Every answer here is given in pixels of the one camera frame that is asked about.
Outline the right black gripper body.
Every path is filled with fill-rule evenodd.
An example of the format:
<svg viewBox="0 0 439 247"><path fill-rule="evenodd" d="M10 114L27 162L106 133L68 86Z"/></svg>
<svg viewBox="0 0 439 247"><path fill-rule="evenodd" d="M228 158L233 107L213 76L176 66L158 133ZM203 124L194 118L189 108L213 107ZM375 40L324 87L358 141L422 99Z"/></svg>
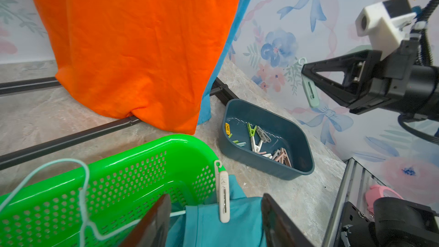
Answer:
<svg viewBox="0 0 439 247"><path fill-rule="evenodd" d="M404 40L389 56L363 50L305 64L302 74L353 114L374 109L410 120L439 119L439 69L417 65L419 42Z"/></svg>

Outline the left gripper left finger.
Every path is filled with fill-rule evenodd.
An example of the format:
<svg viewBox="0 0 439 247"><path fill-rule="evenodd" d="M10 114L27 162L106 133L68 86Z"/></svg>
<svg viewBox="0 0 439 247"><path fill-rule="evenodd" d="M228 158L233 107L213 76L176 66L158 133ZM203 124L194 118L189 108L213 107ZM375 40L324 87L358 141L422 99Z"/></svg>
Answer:
<svg viewBox="0 0 439 247"><path fill-rule="evenodd" d="M171 200L162 195L120 243L119 247L164 247L168 235Z"/></svg>

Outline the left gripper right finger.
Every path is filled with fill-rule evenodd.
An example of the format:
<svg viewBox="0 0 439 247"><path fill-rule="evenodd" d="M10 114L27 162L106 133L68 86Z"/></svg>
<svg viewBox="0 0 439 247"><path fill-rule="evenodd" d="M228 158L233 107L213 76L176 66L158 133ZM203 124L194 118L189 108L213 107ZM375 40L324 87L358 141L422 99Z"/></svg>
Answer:
<svg viewBox="0 0 439 247"><path fill-rule="evenodd" d="M265 193L261 202L262 227L268 247L313 247L274 198Z"/></svg>

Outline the off-white clothespin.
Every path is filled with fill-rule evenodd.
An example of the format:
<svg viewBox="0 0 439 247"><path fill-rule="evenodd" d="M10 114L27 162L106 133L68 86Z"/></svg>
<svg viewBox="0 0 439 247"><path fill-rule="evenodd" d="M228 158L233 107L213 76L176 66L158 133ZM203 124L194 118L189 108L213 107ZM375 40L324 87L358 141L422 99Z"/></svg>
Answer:
<svg viewBox="0 0 439 247"><path fill-rule="evenodd" d="M219 220L225 224L230 221L230 187L229 174L222 167L220 160L214 162Z"/></svg>

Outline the pale green clothespin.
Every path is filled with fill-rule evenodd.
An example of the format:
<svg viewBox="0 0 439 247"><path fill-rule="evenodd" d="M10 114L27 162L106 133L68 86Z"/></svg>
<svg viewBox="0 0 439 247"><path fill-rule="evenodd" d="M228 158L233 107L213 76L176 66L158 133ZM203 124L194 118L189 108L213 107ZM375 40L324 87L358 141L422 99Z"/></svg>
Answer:
<svg viewBox="0 0 439 247"><path fill-rule="evenodd" d="M311 108L317 108L320 106L320 99L317 94L317 88L314 82L307 76L301 74L302 87L304 89L306 99Z"/></svg>

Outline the dark teal clothespin bin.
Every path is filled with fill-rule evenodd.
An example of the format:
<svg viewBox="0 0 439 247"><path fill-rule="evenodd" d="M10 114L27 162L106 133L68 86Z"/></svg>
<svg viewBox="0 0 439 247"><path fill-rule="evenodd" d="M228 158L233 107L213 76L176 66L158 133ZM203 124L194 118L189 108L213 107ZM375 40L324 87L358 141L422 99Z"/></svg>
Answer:
<svg viewBox="0 0 439 247"><path fill-rule="evenodd" d="M230 124L232 137L225 132ZM250 145L247 123L257 125L257 152ZM219 148L230 159L274 177L293 180L310 175L314 160L305 133L295 123L241 99L226 105L219 135Z"/></svg>

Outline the teal t-shirt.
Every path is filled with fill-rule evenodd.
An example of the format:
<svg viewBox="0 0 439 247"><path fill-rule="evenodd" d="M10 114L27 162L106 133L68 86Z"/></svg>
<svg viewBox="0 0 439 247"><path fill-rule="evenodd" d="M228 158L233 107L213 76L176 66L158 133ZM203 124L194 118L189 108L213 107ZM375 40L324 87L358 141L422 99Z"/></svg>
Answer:
<svg viewBox="0 0 439 247"><path fill-rule="evenodd" d="M222 64L224 62L225 57L227 56L229 49L232 45L232 42L234 40L234 37L236 35L236 33L238 32L238 28L240 26L240 23L245 15L245 12L248 8L248 5L250 3L250 0L239 0L238 2L238 6L237 6L237 10L234 16L234 20L232 23L232 26L230 27L230 31L228 33L226 42L222 48L222 52L220 54L220 57L216 63L216 66L210 76L210 79L206 85L206 88L204 90L203 96L202 96L202 101L201 101L201 106L200 106L200 112L198 115L198 125L201 125L207 121L209 121L211 119L211 107L210 107L210 92L211 92L211 88L213 86L213 83L215 82Z"/></svg>

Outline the orange t-shirt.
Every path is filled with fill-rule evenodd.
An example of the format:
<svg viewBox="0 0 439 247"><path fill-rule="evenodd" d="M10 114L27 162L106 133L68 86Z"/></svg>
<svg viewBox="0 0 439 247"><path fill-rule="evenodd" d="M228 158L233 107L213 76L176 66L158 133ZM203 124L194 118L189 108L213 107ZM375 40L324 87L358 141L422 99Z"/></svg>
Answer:
<svg viewBox="0 0 439 247"><path fill-rule="evenodd" d="M80 104L194 134L239 0L33 0Z"/></svg>

